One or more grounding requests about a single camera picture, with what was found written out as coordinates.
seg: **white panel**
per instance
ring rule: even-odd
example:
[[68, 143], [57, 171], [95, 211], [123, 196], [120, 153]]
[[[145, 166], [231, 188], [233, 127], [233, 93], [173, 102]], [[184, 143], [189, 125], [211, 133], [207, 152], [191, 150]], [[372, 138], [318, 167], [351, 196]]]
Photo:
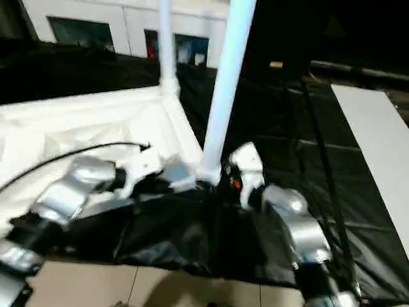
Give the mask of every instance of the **white panel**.
[[127, 27], [121, 6], [71, 0], [23, 0], [23, 3], [40, 40], [56, 42], [47, 16], [104, 22], [109, 24], [115, 51], [130, 54]]
[[409, 129], [385, 93], [332, 89], [409, 256]]
[[[159, 16], [155, 10], [125, 8], [132, 55], [146, 57], [144, 30], [159, 29]], [[222, 53], [226, 22], [220, 19], [172, 14], [173, 33], [209, 38], [208, 67], [218, 67]]]

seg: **floor tile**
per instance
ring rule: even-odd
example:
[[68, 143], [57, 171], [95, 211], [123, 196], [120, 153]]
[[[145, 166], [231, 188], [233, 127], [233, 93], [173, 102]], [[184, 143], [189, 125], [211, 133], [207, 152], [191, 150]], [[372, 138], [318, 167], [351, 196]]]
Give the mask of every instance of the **floor tile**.
[[259, 286], [140, 267], [132, 307], [259, 307]]
[[29, 283], [29, 307], [110, 307], [127, 302], [137, 267], [47, 262]]
[[290, 288], [261, 286], [261, 307], [302, 307], [301, 292]]

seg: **black tarp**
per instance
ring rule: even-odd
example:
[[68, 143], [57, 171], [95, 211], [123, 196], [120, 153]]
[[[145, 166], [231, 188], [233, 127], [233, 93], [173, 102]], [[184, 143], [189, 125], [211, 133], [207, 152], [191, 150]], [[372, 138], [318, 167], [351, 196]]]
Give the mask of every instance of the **black tarp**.
[[[144, 59], [6, 40], [0, 46], [2, 104], [158, 83], [157, 63]], [[180, 66], [178, 78], [203, 145], [215, 72]], [[329, 85], [242, 76], [224, 155], [246, 141], [255, 143], [268, 182], [307, 198], [341, 274], [359, 284], [362, 298], [409, 303], [408, 259]], [[200, 190], [77, 221], [58, 255], [295, 287], [278, 224]]]

